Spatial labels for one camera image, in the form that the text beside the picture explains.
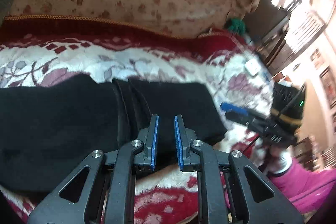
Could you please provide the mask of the pink sleeve right forearm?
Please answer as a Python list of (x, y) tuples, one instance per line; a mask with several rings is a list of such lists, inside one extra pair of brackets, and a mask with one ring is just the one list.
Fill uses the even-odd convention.
[(285, 172), (270, 173), (268, 177), (302, 214), (318, 210), (335, 186), (335, 169), (311, 172), (296, 159)]

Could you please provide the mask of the right hand white glove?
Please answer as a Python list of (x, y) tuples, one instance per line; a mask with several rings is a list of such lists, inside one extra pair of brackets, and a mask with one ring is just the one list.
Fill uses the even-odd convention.
[(277, 146), (265, 146), (260, 148), (261, 165), (259, 169), (267, 174), (280, 175), (286, 173), (292, 163), (293, 159), (287, 149)]

